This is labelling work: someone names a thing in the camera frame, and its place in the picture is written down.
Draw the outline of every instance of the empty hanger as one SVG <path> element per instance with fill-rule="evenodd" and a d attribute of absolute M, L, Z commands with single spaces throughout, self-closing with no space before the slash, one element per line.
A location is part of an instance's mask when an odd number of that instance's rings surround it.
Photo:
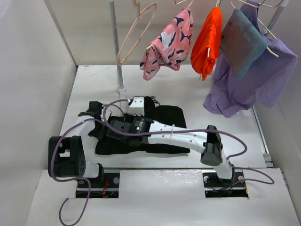
<path fill-rule="evenodd" d="M 237 1 L 240 1 L 240 2 L 242 2 L 244 4 L 247 4 L 248 6 L 252 6 L 254 8 L 259 8 L 260 6 L 265 6 L 265 7 L 269 7 L 269 8 L 277 8 L 282 3 L 283 0 L 280 0 L 280 2 L 276 6 L 270 6 L 270 5 L 264 4 L 265 0 L 263 0 L 263 2 L 260 3 L 258 6 L 255 6 L 255 5 L 251 4 L 251 3 L 245 2 L 243 0 L 237 0 Z"/>
<path fill-rule="evenodd" d="M 222 2 L 222 0 L 217 0 L 217 1 L 216 1 L 216 6 L 215 6 L 215 7 L 220 6 L 220 5 L 221 5 L 221 2 Z M 210 47 L 208 47 L 207 57 L 208 57 L 208 58 L 210 57 Z"/>
<path fill-rule="evenodd" d="M 270 33 L 272 36 L 273 36 L 273 38 L 275 39 L 276 38 L 276 36 L 263 24 L 263 22 L 261 22 L 261 20 L 260 19 L 258 19 L 257 18 L 257 20 L 258 20 L 258 22 L 267 30 L 267 32 L 268 33 Z M 270 53 L 270 54 L 272 54 L 272 55 L 274 55 L 275 57 L 279 57 L 279 55 L 277 55 L 276 53 L 274 53 L 269 47 L 267 47 L 267 51 Z"/>
<path fill-rule="evenodd" d="M 174 3 L 175 3 L 176 5 L 178 5 L 178 4 L 181 4 L 181 3 L 185 2 L 185 1 L 187 1 L 187 0 L 183 0 L 183 1 L 180 1 L 180 2 L 177 3 L 176 0 L 174 0 Z M 149 46 L 146 48 L 146 50 L 148 50 L 148 49 L 151 48 L 152 46 L 153 46 L 153 45 L 149 45 Z"/>
<path fill-rule="evenodd" d="M 147 7 L 146 7 L 144 10 L 142 10 L 142 11 L 140 11 L 140 2 L 137 2 L 136 0 L 133 0 L 133 5 L 134 5 L 135 8 L 137 8 L 137 18 L 134 20 L 134 22 L 133 22 L 133 24 L 132 24 L 130 30 L 128 31 L 127 36 L 126 36 L 126 38 L 124 39 L 123 44 L 121 45 L 121 48 L 120 48 L 120 50 L 119 50 L 119 52 L 118 52 L 118 54 L 117 54 L 117 64 L 118 64 L 119 66 L 122 66 L 122 65 L 126 62 L 126 60 L 128 59 L 128 57 L 132 54 L 133 50 L 136 48 L 136 46 L 138 45 L 138 43 L 141 41 L 141 38 L 145 35 L 145 32 L 146 32 L 147 29 L 150 27 L 150 25 L 151 25 L 151 23 L 152 23 L 152 20 L 153 20 L 153 18 L 154 18 L 154 16 L 155 16 L 155 13 L 156 13 L 156 9 L 157 9 L 157 4 L 156 4 L 156 3 L 150 4 L 149 6 L 147 6 Z M 131 50 L 130 50 L 129 53 L 126 55 L 126 57 L 121 61 L 121 60 L 120 60 L 120 55 L 121 55 L 121 53 L 122 53 L 122 51 L 123 51 L 123 49 L 124 49 L 124 47 L 125 47 L 125 45 L 126 45 L 128 39 L 131 37 L 131 35 L 132 35 L 132 33 L 133 33 L 135 27 L 137 26 L 139 19 L 140 19 L 145 13 L 147 13 L 151 8 L 154 8 L 154 12 L 153 12 L 153 14 L 152 14 L 152 16 L 151 16 L 150 21 L 149 21 L 148 24 L 146 25 L 144 31 L 143 31 L 142 34 L 140 35 L 140 37 L 139 37 L 139 39 L 137 40 L 137 42 L 136 42 L 136 43 L 134 44 L 134 46 L 131 48 Z"/>

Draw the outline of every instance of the pink garment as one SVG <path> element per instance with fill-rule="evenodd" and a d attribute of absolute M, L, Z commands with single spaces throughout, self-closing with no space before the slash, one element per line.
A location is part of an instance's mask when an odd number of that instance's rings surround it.
<path fill-rule="evenodd" d="M 180 69 L 190 51 L 192 25 L 191 9 L 187 7 L 150 43 L 152 47 L 145 51 L 140 63 L 145 80 L 152 79 L 161 66 Z"/>

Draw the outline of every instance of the clothes hanger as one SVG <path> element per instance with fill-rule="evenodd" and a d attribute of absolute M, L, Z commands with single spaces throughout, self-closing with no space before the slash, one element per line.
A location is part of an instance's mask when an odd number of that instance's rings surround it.
<path fill-rule="evenodd" d="M 174 0 L 174 3 L 175 3 L 176 5 L 178 5 L 178 4 L 181 4 L 181 3 L 185 2 L 185 1 L 187 1 L 187 0 L 183 0 L 183 1 L 180 1 L 180 2 L 177 3 L 177 2 Z M 153 47 L 153 45 L 149 45 L 149 46 L 146 48 L 146 50 L 148 50 L 148 49 L 151 48 L 151 47 Z"/>
<path fill-rule="evenodd" d="M 156 4 L 156 3 L 150 4 L 149 6 L 147 6 L 147 7 L 146 7 L 144 10 L 142 10 L 142 11 L 140 11 L 140 2 L 137 2 L 137 0 L 133 0 L 133 5 L 134 5 L 135 8 L 137 8 L 137 18 L 134 20 L 134 22 L 133 22 L 133 24 L 132 24 L 130 30 L 128 31 L 127 36 L 126 36 L 126 38 L 124 39 L 123 44 L 121 45 L 121 48 L 120 48 L 120 50 L 119 50 L 119 52 L 118 52 L 118 54 L 117 54 L 117 64 L 118 64 L 118 66 L 122 66 L 122 65 L 126 62 L 126 60 L 128 59 L 128 57 L 132 54 L 133 50 L 136 48 L 136 46 L 138 45 L 138 43 L 141 41 L 141 38 L 145 35 L 147 29 L 150 27 L 150 25 L 151 25 L 151 23 L 152 23 L 152 20 L 153 20 L 153 18 L 154 18 L 154 16 L 155 16 L 156 10 L 157 10 L 157 4 Z M 132 33 L 133 33 L 135 27 L 137 26 L 139 19 L 140 19 L 145 13 L 147 13 L 151 8 L 154 8 L 154 12 L 153 12 L 153 14 L 152 14 L 152 16 L 151 16 L 150 21 L 149 21 L 148 24 L 146 25 L 144 31 L 143 31 L 142 34 L 140 35 L 140 37 L 139 37 L 139 39 L 137 40 L 137 42 L 136 42 L 136 43 L 134 44 L 134 46 L 131 48 L 131 50 L 130 50 L 129 53 L 126 55 L 126 57 L 121 61 L 121 60 L 120 60 L 120 55 L 121 55 L 121 53 L 122 53 L 122 51 L 123 51 L 123 49 L 124 49 L 124 47 L 125 47 L 127 41 L 128 41 L 129 38 L 131 37 L 131 35 L 132 35 Z"/>
<path fill-rule="evenodd" d="M 236 8 L 235 6 L 234 6 L 234 4 L 233 4 L 233 1 L 231 1 L 231 5 L 232 5 L 232 7 L 233 8 Z M 263 24 L 263 22 L 261 22 L 261 20 L 260 19 L 258 19 L 257 18 L 257 20 L 258 20 L 258 22 L 263 26 L 263 28 L 264 29 L 266 29 L 267 30 L 267 32 L 268 33 L 270 33 L 272 36 L 273 36 L 273 38 L 274 39 L 276 39 L 276 36 Z M 276 53 L 274 53 L 269 47 L 267 47 L 267 51 L 270 53 L 270 54 L 272 54 L 272 55 L 274 55 L 275 57 L 279 57 L 279 55 L 277 55 Z"/>
<path fill-rule="evenodd" d="M 258 6 L 255 6 L 255 5 L 251 4 L 251 3 L 248 3 L 248 2 L 245 2 L 245 1 L 242 1 L 242 0 L 237 0 L 237 1 L 240 1 L 240 2 L 242 2 L 244 4 L 247 4 L 248 6 L 252 6 L 254 8 L 259 8 L 260 6 L 265 6 L 265 7 L 269 7 L 269 8 L 277 8 L 283 2 L 283 0 L 280 0 L 280 2 L 276 6 L 270 6 L 270 5 L 264 4 L 265 0 L 263 0 L 262 3 L 260 3 Z"/>
<path fill-rule="evenodd" d="M 220 6 L 220 5 L 221 5 L 221 2 L 222 2 L 222 0 L 217 0 L 217 1 L 216 1 L 216 6 L 215 6 L 215 7 Z M 207 53 L 207 58 L 209 58 L 209 57 L 210 57 L 210 47 L 208 47 L 208 53 Z"/>

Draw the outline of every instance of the screw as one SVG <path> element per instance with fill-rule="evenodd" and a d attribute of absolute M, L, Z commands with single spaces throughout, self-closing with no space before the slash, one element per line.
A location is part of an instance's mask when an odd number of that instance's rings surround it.
<path fill-rule="evenodd" d="M 113 179 L 113 182 L 114 182 L 115 184 L 119 184 L 119 178 L 114 178 L 114 179 Z"/>
<path fill-rule="evenodd" d="M 207 184 L 208 183 L 208 180 L 209 180 L 209 177 L 208 176 L 204 176 L 204 182 Z"/>
<path fill-rule="evenodd" d="M 245 178 L 244 178 L 243 176 L 239 176 L 239 177 L 238 177 L 238 180 L 239 180 L 239 181 L 244 181 L 244 179 L 245 179 Z"/>

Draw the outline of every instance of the orange cloth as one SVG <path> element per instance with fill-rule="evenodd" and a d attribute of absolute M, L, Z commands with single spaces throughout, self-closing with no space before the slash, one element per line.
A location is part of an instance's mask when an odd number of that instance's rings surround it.
<path fill-rule="evenodd" d="M 192 68 L 202 74 L 203 81 L 207 75 L 211 74 L 216 59 L 220 55 L 221 37 L 222 11 L 214 7 L 207 16 L 190 57 Z M 207 57 L 208 48 L 210 48 L 209 57 Z"/>

